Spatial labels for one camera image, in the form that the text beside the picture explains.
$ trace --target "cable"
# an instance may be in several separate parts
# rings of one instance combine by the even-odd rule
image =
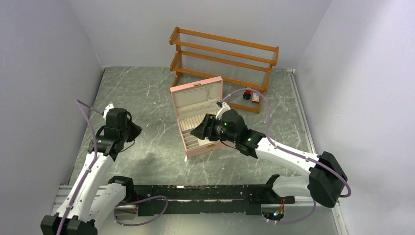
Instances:
[[[320,162],[318,162],[318,161],[316,161],[316,160],[314,160],[314,159],[311,159],[311,158],[307,158],[307,157],[305,157],[305,156],[303,156],[303,155],[301,155],[301,154],[298,154],[298,153],[295,153],[295,152],[292,152],[292,151],[290,151],[290,150],[288,150],[288,149],[285,149],[285,148],[283,148],[283,147],[280,147],[280,146],[276,146],[275,145],[275,143],[272,141],[272,139],[270,138],[270,126],[271,126],[271,109],[270,109],[270,106],[269,106],[269,103],[268,103],[268,100],[267,100],[267,98],[263,95],[263,94],[261,94],[261,92],[259,92],[259,91],[256,91],[256,90],[254,90],[254,89],[251,89],[251,88],[242,88],[242,89],[238,89],[238,90],[236,90],[236,91],[233,91],[233,92],[231,92],[229,95],[227,95],[225,98],[223,98],[222,100],[221,100],[221,102],[225,102],[225,100],[227,100],[229,97],[231,97],[233,94],[235,94],[235,93],[238,93],[238,92],[241,92],[241,91],[246,91],[246,90],[248,90],[248,91],[252,91],[252,92],[255,92],[255,93],[257,93],[258,95],[260,95],[263,99],[264,99],[264,101],[265,101],[265,103],[267,104],[267,110],[268,110],[268,117],[267,117],[267,132],[266,132],[266,137],[267,137],[267,140],[270,142],[270,144],[272,144],[275,148],[277,148],[277,149],[279,149],[279,150],[281,150],[281,151],[284,151],[284,152],[286,152],[286,153],[289,153],[289,154],[291,154],[291,155],[294,155],[294,156],[296,156],[296,157],[299,157],[299,158],[302,158],[302,159],[304,159],[304,160],[308,160],[308,161],[311,161],[312,163],[315,163],[315,164],[317,164],[317,165],[319,165],[319,166],[321,166],[321,167],[323,167],[324,169],[326,169],[326,170],[328,170],[330,173],[332,173],[334,176],[336,176],[343,184],[344,184],[344,186],[347,188],[347,194],[345,194],[345,195],[340,195],[340,197],[350,197],[350,195],[351,195],[351,188],[350,188],[350,186],[349,186],[349,184],[346,182],[346,180],[341,176],[341,175],[339,175],[337,172],[335,172],[334,170],[332,170],[331,168],[329,168],[328,166],[326,166],[325,164],[322,164],[322,163],[320,163]],[[306,216],[304,216],[303,218],[300,218],[300,219],[297,219],[297,220],[294,220],[294,221],[288,221],[288,222],[278,222],[278,224],[293,224],[293,223],[297,223],[297,222],[300,222],[300,221],[303,221],[303,220],[305,220],[305,219],[307,219],[308,217],[310,217],[313,213],[314,213],[314,211],[316,210],[316,201],[315,200],[313,200],[313,209],[311,210],[311,212],[309,213],[309,214],[307,214]]]
[[[301,154],[298,154],[298,153],[295,153],[295,152],[292,152],[292,151],[290,151],[290,150],[288,150],[288,149],[285,149],[285,148],[283,148],[283,147],[280,147],[280,146],[276,146],[275,145],[275,143],[272,141],[272,139],[270,138],[270,126],[271,126],[271,109],[270,109],[270,106],[269,106],[269,103],[268,103],[268,100],[267,100],[267,98],[265,98],[265,96],[263,95],[263,94],[261,94],[261,92],[259,92],[259,91],[256,91],[256,90],[254,90],[254,89],[251,89],[251,88],[242,88],[242,89],[238,89],[238,90],[236,90],[236,91],[233,91],[233,92],[231,92],[229,95],[227,95],[225,98],[223,98],[222,99],[222,101],[221,102],[225,102],[225,100],[226,99],[228,99],[231,95],[233,95],[233,94],[235,94],[235,93],[237,93],[237,92],[241,92],[241,91],[246,91],[246,90],[248,90],[248,91],[252,91],[252,92],[255,92],[255,93],[257,93],[258,95],[260,95],[263,99],[264,99],[264,101],[265,101],[265,103],[267,104],[267,109],[268,109],[268,118],[267,118],[267,133],[266,133],[266,136],[267,136],[267,140],[275,147],[275,148],[277,148],[277,149],[279,149],[279,150],[281,150],[281,151],[284,151],[284,152],[286,152],[286,153],[289,153],[289,154],[291,154],[291,155],[294,155],[294,156],[296,156],[296,157],[299,157],[299,158],[302,158],[302,159],[304,159],[304,160],[308,160],[308,161],[310,161],[310,162],[312,162],[312,163],[315,163],[315,164],[317,164],[317,165],[319,165],[319,166],[321,166],[321,167],[323,167],[324,169],[326,169],[326,170],[328,170],[330,173],[332,173],[334,176],[336,176],[337,178],[339,178],[339,180],[340,181],[342,181],[342,183],[344,184],[344,186],[347,188],[347,194],[345,194],[345,195],[340,195],[340,197],[350,197],[350,195],[351,195],[351,188],[350,188],[350,186],[349,186],[349,184],[346,182],[346,180],[341,176],[341,175],[339,175],[337,172],[335,172],[334,170],[332,170],[331,168],[329,168],[328,166],[326,166],[325,164],[322,164],[322,163],[320,163],[320,162],[318,162],[318,161],[316,161],[316,160],[314,160],[314,159],[311,159],[311,158],[307,158],[307,157],[305,157],[305,156],[303,156],[303,155],[301,155]]]
[[[89,108],[90,110],[95,111],[95,112],[97,112],[97,113],[101,114],[102,116],[104,116],[104,111],[100,112],[99,110],[95,109],[94,107],[92,107],[92,106],[90,106],[90,105],[88,105],[88,104],[86,104],[86,103],[84,103],[84,102],[82,102],[82,101],[80,101],[80,100],[76,100],[76,101],[77,101],[78,103],[82,104],[83,106],[85,106],[85,107]]]
[[[165,196],[153,196],[153,197],[148,197],[148,198],[146,198],[146,199],[142,199],[142,200],[139,200],[139,201],[136,201],[136,202],[130,202],[130,203],[126,203],[126,204],[122,204],[121,206],[126,206],[126,205],[135,205],[135,204],[138,204],[138,203],[142,203],[142,202],[146,202],[146,201],[150,201],[150,200],[153,200],[153,199],[157,199],[157,198],[161,198],[161,199],[164,199],[165,201],[166,201],[166,204],[165,204],[165,206],[164,206],[164,209],[161,211],[161,213],[160,214],[158,214],[158,215],[156,215],[154,218],[152,218],[152,219],[150,219],[150,220],[148,220],[148,221],[145,221],[145,222],[143,222],[143,223],[139,223],[139,224],[124,224],[124,223],[121,223],[121,222],[119,222],[117,219],[116,219],[116,214],[115,214],[115,210],[114,210],[114,222],[115,223],[117,223],[117,224],[119,224],[119,225],[122,225],[122,226],[127,226],[127,227],[135,227],[135,226],[141,226],[141,225],[145,225],[145,224],[148,224],[148,223],[151,223],[151,222],[153,222],[154,220],[156,220],[156,219],[158,219],[165,211],[166,211],[166,209],[167,209],[167,205],[168,205],[168,199],[167,199],[167,197],[165,197]]]
[[[313,209],[311,209],[310,213],[308,213],[306,216],[304,216],[303,218],[300,218],[300,219],[293,220],[293,221],[286,221],[286,222],[285,221],[280,221],[280,222],[277,222],[277,224],[295,224],[295,223],[301,222],[301,221],[307,219],[308,217],[310,217],[314,213],[314,211],[316,210],[316,206],[317,206],[316,201],[313,200]]]
[[[59,222],[59,226],[58,226],[58,230],[56,232],[56,235],[60,235],[61,234],[62,227],[64,225],[64,221],[67,218],[67,216],[69,214],[69,211],[73,207],[73,203],[75,202],[75,198],[78,196],[78,193],[81,190],[81,187],[82,187],[83,183],[85,182],[85,179],[87,178],[87,175],[88,175],[90,169],[92,169],[92,167],[95,164],[95,162],[97,160],[97,157],[98,157],[98,143],[97,143],[97,140],[96,140],[95,131],[93,129],[93,126],[92,126],[92,123],[91,123],[90,119],[88,118],[88,116],[85,113],[85,111],[82,109],[81,105],[84,105],[84,106],[87,106],[87,107],[90,107],[90,108],[92,108],[92,107],[89,106],[89,105],[87,105],[87,104],[85,104],[84,102],[79,101],[79,100],[76,100],[76,104],[78,105],[79,109],[81,110],[82,115],[84,116],[84,119],[85,119],[85,121],[87,121],[87,124],[88,124],[88,126],[89,126],[89,128],[91,130],[92,140],[93,140],[94,157],[93,157],[93,160],[92,160],[91,164],[89,165],[88,169],[84,172],[84,175],[79,180],[79,183],[76,186],[75,191],[73,192],[72,198],[69,201],[69,205],[66,208],[66,210],[65,210],[65,212],[64,212],[64,214],[63,214],[63,216],[61,218],[61,221]]]
[[[225,142],[223,142],[222,140],[220,140],[220,142],[221,142],[222,144],[224,144],[224,145],[228,146],[229,148],[233,148],[233,149],[238,150],[238,149],[237,149],[237,148],[235,148],[235,147],[232,147],[232,146],[230,146],[230,145],[225,144]]]
[[[124,152],[125,150],[127,150],[127,149],[129,149],[129,148],[133,147],[133,145],[134,145],[135,143],[136,143],[136,140],[133,140],[133,143],[132,143],[130,146],[128,146],[128,147],[124,148],[123,150],[121,150],[121,151],[120,151],[120,153],[122,153],[122,152]]]

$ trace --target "white wall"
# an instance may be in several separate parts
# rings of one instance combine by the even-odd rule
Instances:
[[[415,233],[415,3],[333,0],[297,69],[316,149],[352,187],[351,235]]]
[[[65,0],[0,3],[0,234],[40,235],[103,69]]]
[[[279,46],[294,68],[331,0],[69,0],[107,66],[170,66],[174,27]]]

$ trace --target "clear plastic panel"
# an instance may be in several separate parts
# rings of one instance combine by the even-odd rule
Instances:
[[[237,81],[265,85],[266,72],[224,64],[216,61],[182,55],[182,68],[186,70],[222,76]]]
[[[248,65],[260,66],[260,67],[263,67],[263,68],[266,68],[266,69],[270,65],[270,64],[265,63],[265,62],[245,59],[245,58],[232,56],[232,55],[225,55],[225,54],[221,54],[221,53],[218,53],[218,52],[202,50],[202,49],[197,49],[197,48],[192,48],[192,47],[182,47],[182,50],[189,51],[189,52],[194,52],[194,53],[201,54],[201,55],[207,55],[207,56],[212,56],[212,57],[216,57],[216,58],[221,58],[221,59],[225,59],[225,60],[231,60],[231,61],[235,61],[235,62],[245,63],[245,64],[248,64]]]
[[[202,37],[183,34],[183,33],[179,33],[179,41],[198,44],[198,45],[207,46],[207,47],[214,47],[214,48],[218,48],[222,50],[234,51],[234,52],[238,52],[238,53],[242,53],[246,55],[258,56],[258,57],[269,59],[269,60],[272,60],[273,55],[274,55],[274,52],[269,51],[269,50],[263,50],[263,49],[243,46],[239,44],[227,43],[227,42],[222,42],[222,41],[218,41],[214,39],[202,38]]]

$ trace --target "wooden rod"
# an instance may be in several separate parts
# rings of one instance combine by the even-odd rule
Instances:
[[[180,81],[181,76],[182,76],[181,72],[176,72],[176,76],[174,77],[174,81],[173,81],[173,84],[171,85],[171,87],[177,86],[177,84]]]
[[[242,41],[242,40],[238,40],[238,39],[232,39],[232,38],[217,36],[217,35],[213,35],[213,34],[201,33],[201,32],[191,31],[191,30],[182,29],[182,28],[179,28],[179,33],[198,36],[198,37],[202,37],[202,38],[209,38],[209,39],[213,39],[213,40],[217,40],[217,41],[233,43],[233,44],[243,45],[243,46],[247,46],[247,47],[254,47],[254,48],[263,49],[263,50],[269,50],[269,51],[276,51],[277,50],[276,47],[270,47],[270,46],[266,46],[266,45],[262,45],[262,44],[258,44],[258,43],[250,43],[250,42],[246,42],[246,41]]]
[[[264,90],[265,92],[268,91],[268,87],[270,85],[271,70],[272,70],[272,65],[270,65],[270,71],[265,75],[265,87],[267,88]]]
[[[170,71],[173,71],[173,68],[176,66],[177,62],[179,61],[179,53],[176,51],[176,53],[174,54],[174,58],[171,61],[170,64]]]
[[[240,104],[235,104],[235,103],[229,103],[229,102],[227,102],[227,104],[230,107],[232,107],[232,108],[247,110],[247,111],[251,111],[251,112],[257,113],[257,114],[259,114],[259,112],[261,111],[261,109],[258,110],[256,108],[248,107],[248,106],[245,106],[245,105],[240,105]]]
[[[192,56],[192,57],[197,57],[197,58],[201,58],[201,59],[205,59],[205,60],[216,61],[216,62],[228,64],[228,65],[235,65],[235,66],[239,66],[239,67],[244,67],[244,68],[247,68],[247,69],[268,72],[268,68],[255,66],[255,65],[249,65],[249,64],[245,64],[245,63],[241,63],[241,62],[232,61],[232,60],[220,59],[220,58],[213,57],[213,56],[208,56],[208,55],[201,55],[201,54],[197,54],[197,53],[190,52],[190,51],[182,50],[181,54]]]
[[[238,52],[233,52],[233,51],[229,51],[229,50],[222,50],[222,49],[217,49],[217,48],[214,48],[214,47],[207,47],[207,46],[202,46],[202,45],[193,44],[193,43],[187,43],[187,42],[181,42],[181,41],[175,40],[175,41],[173,41],[173,44],[184,46],[184,47],[192,47],[192,48],[196,48],[196,49],[212,51],[212,52],[225,54],[225,55],[236,56],[236,57],[249,59],[249,60],[255,60],[255,61],[259,61],[259,62],[263,62],[263,63],[267,63],[267,64],[273,64],[274,63],[274,60],[264,59],[264,58],[261,58],[261,57],[258,57],[258,56],[246,55],[246,54],[242,54],[242,53],[238,53]]]
[[[170,36],[170,40],[169,40],[170,45],[173,45],[173,41],[176,40],[178,35],[179,35],[179,27],[175,27]]]
[[[274,51],[273,62],[271,63],[273,66],[277,65],[277,62],[278,62],[278,53],[279,53],[279,47],[277,47],[277,50]]]
[[[256,109],[256,113],[259,114],[261,112],[261,106],[262,106],[262,98],[259,98],[259,104],[258,104],[258,108]]]

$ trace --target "orange wooden frame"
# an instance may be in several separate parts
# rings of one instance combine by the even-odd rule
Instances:
[[[216,40],[216,41],[232,43],[232,44],[242,45],[242,46],[246,46],[246,47],[257,48],[257,49],[260,49],[260,50],[272,51],[273,56],[272,56],[272,58],[262,58],[262,57],[258,57],[258,56],[243,54],[243,53],[240,53],[238,51],[230,51],[230,50],[224,50],[224,49],[219,49],[219,48],[214,48],[214,47],[207,47],[207,46],[204,46],[204,45],[199,45],[199,44],[194,44],[194,43],[189,43],[189,42],[183,42],[183,41],[180,41],[180,37],[179,37],[180,34],[188,34],[188,35],[192,35],[192,36],[196,36],[196,37],[208,38],[208,39],[212,39],[212,40]],[[270,83],[271,69],[272,69],[273,66],[275,66],[277,64],[277,61],[278,61],[278,50],[279,50],[278,47],[271,47],[271,46],[261,45],[261,44],[257,44],[257,43],[250,43],[250,42],[241,41],[241,40],[237,40],[237,39],[226,38],[226,37],[222,37],[222,36],[217,36],[217,35],[212,35],[212,34],[207,34],[207,33],[201,33],[201,32],[186,30],[186,29],[182,29],[182,28],[179,28],[179,27],[176,27],[174,29],[173,33],[170,36],[169,43],[171,45],[176,45],[176,54],[173,58],[173,61],[170,64],[170,70],[176,72],[176,76],[175,76],[174,82],[172,84],[172,87],[177,86],[177,84],[179,83],[179,80],[180,80],[181,76],[183,75],[183,73],[191,74],[191,75],[195,75],[195,76],[199,76],[199,77],[204,77],[204,78],[211,78],[211,77],[221,76],[220,74],[207,74],[207,73],[203,73],[203,72],[199,72],[199,71],[193,71],[193,70],[182,68],[182,55],[191,56],[191,57],[195,57],[195,58],[201,58],[201,59],[204,59],[204,60],[210,60],[210,61],[215,61],[215,62],[224,63],[224,64],[228,64],[228,65],[238,66],[238,67],[242,67],[242,68],[246,68],[246,69],[265,72],[266,75],[264,77],[264,81],[263,81],[262,85],[253,84],[253,83],[250,83],[250,82],[244,82],[244,81],[240,81],[240,80],[237,80],[237,79],[221,76],[223,78],[224,82],[228,82],[228,83],[232,83],[232,84],[236,84],[236,85],[240,85],[240,86],[244,86],[244,87],[250,87],[252,89],[260,91],[261,93],[264,93],[268,90],[269,83]],[[184,50],[182,50],[182,46],[196,48],[196,49],[199,49],[199,50],[216,52],[216,53],[220,53],[220,54],[224,54],[224,55],[230,55],[230,56],[234,56],[234,57],[239,57],[239,58],[246,59],[248,61],[250,61],[250,60],[251,61],[259,61],[259,62],[268,64],[268,66],[267,67],[255,66],[255,65],[251,65],[249,63],[236,62],[236,61],[229,60],[229,59],[223,59],[223,58],[203,55],[203,54],[199,54],[199,53],[195,53],[195,52],[184,51]],[[243,110],[248,110],[248,111],[251,111],[251,112],[259,113],[261,111],[261,103],[262,103],[262,99],[260,99],[257,108],[248,107],[248,106],[245,106],[245,105],[235,104],[235,103],[228,103],[228,104],[233,108],[243,109]]]

